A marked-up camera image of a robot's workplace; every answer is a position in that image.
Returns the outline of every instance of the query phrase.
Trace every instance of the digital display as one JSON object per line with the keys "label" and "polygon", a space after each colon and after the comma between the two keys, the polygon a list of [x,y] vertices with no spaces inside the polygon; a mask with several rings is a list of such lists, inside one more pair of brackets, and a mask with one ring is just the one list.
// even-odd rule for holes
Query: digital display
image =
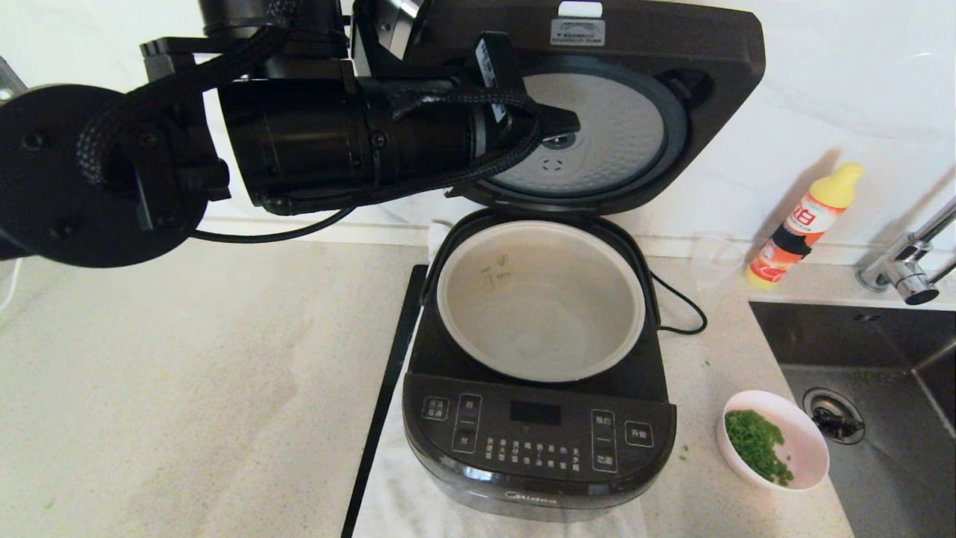
{"label": "digital display", "polygon": [[511,420],[544,424],[546,426],[561,425],[561,408],[556,405],[511,401]]}

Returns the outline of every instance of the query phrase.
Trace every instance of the sink drain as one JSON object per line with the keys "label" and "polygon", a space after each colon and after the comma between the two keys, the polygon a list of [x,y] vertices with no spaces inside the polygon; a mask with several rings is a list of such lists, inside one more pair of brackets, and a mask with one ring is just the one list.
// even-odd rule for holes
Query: sink drain
{"label": "sink drain", "polygon": [[842,444],[857,444],[866,435],[866,424],[857,406],[829,389],[810,389],[803,395],[803,410],[824,436]]}

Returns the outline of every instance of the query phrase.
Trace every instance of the rice cooker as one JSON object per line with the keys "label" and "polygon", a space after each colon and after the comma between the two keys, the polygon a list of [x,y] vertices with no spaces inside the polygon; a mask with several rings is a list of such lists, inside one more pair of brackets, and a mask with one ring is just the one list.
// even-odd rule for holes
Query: rice cooker
{"label": "rice cooker", "polygon": [[676,434],[650,271],[603,217],[687,167],[759,82],[764,45],[747,12],[628,0],[569,18],[557,5],[435,2],[405,52],[481,61],[478,34],[506,32],[528,93],[581,128],[453,193],[488,208],[454,226],[430,268],[402,414],[452,498],[574,521],[645,491]]}

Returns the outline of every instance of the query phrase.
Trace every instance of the white tile wall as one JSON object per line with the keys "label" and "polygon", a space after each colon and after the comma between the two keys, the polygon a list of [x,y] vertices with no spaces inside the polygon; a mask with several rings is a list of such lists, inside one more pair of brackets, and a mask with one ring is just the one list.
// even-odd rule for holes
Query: white tile wall
{"label": "white tile wall", "polygon": [[[667,191],[614,217],[643,237],[646,251],[685,253],[679,239],[704,232],[750,241],[779,221],[809,181],[842,160],[860,161],[868,173],[858,203],[825,237],[816,261],[852,263],[867,246],[918,226],[956,194],[952,0],[698,3],[755,12],[767,72]],[[195,0],[9,0],[0,5],[0,55],[29,85],[68,81],[128,90],[145,82],[139,43],[200,35],[201,27]],[[214,130],[228,147],[222,128]],[[208,215],[269,218],[238,183],[233,194]],[[418,231],[402,237],[424,244],[422,226],[476,208],[426,193],[360,209],[337,236],[347,240],[354,231],[357,240],[375,240],[375,231],[394,236],[387,228],[400,225]],[[956,231],[936,243],[951,250]]]}

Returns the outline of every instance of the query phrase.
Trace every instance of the screw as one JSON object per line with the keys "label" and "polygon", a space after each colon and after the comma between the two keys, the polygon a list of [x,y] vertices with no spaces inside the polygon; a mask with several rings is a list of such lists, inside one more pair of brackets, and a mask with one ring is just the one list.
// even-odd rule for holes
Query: screw
{"label": "screw", "polygon": [[153,133],[143,132],[136,139],[137,144],[140,147],[156,147],[156,135]]}
{"label": "screw", "polygon": [[76,226],[69,220],[59,220],[50,229],[50,235],[56,239],[66,239],[76,232]]}
{"label": "screw", "polygon": [[23,137],[23,140],[20,141],[20,144],[23,145],[24,149],[29,151],[39,151],[40,148],[47,144],[47,137],[41,135],[40,133],[30,133],[29,135]]}
{"label": "screw", "polygon": [[381,131],[375,131],[372,133],[372,146],[382,149],[388,145],[388,137],[385,136],[385,133]]}
{"label": "screw", "polygon": [[160,228],[172,228],[176,226],[176,217],[169,213],[160,213],[156,215],[156,225]]}

